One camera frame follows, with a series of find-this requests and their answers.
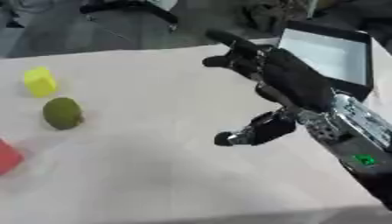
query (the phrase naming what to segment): red object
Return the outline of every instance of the red object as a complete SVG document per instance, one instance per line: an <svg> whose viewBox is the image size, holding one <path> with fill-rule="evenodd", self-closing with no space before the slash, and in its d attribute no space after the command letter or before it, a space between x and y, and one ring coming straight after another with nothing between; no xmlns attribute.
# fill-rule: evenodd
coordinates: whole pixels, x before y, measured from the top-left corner
<svg viewBox="0 0 392 224"><path fill-rule="evenodd" d="M0 175L9 172L23 161L23 156L0 139Z"/></svg>

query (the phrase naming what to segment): white table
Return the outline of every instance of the white table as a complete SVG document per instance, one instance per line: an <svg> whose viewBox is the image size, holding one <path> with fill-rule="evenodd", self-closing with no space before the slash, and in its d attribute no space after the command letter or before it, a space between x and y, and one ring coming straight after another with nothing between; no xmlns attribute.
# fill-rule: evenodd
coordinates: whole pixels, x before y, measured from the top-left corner
<svg viewBox="0 0 392 224"><path fill-rule="evenodd" d="M26 161L0 177L2 224L390 223L392 216L303 129L259 147L213 145L220 130L277 108L255 83L200 62L226 47L0 61L0 137ZM374 47L367 104L392 121L390 56ZM85 111L54 131L25 70L48 66L56 95Z"/></svg>

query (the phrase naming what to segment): yellow cube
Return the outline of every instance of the yellow cube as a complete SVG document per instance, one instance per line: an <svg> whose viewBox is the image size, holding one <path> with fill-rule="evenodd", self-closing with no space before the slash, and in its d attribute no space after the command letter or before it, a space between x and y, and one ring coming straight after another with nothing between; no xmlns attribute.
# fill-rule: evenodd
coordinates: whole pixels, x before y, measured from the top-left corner
<svg viewBox="0 0 392 224"><path fill-rule="evenodd" d="M24 85L35 97L47 96L56 91L56 81L47 67L38 66L24 73Z"/></svg>

